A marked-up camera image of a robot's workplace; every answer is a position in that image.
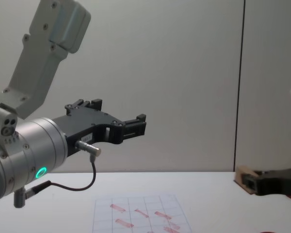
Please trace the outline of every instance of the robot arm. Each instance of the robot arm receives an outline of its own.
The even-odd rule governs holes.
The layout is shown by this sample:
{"label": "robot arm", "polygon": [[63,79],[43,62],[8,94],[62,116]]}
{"label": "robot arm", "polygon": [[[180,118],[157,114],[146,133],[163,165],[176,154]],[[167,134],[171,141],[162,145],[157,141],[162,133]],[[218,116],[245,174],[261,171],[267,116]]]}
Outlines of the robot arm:
{"label": "robot arm", "polygon": [[94,158],[101,151],[91,144],[120,144],[145,133],[145,115],[118,120],[101,111],[102,100],[79,100],[66,105],[65,116],[17,124],[17,117],[26,118],[43,104],[58,64],[79,49],[90,18],[73,0],[41,0],[11,82],[0,93],[0,199],[14,192],[17,208],[50,182],[35,193],[26,193],[24,186],[68,156],[89,152],[95,172]]}

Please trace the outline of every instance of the paper sheet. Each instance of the paper sheet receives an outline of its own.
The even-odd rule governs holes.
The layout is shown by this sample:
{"label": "paper sheet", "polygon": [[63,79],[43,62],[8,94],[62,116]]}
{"label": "paper sheet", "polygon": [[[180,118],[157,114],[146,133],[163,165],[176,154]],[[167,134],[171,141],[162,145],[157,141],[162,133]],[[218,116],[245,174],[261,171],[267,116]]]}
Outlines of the paper sheet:
{"label": "paper sheet", "polygon": [[192,233],[175,195],[95,202],[93,233]]}

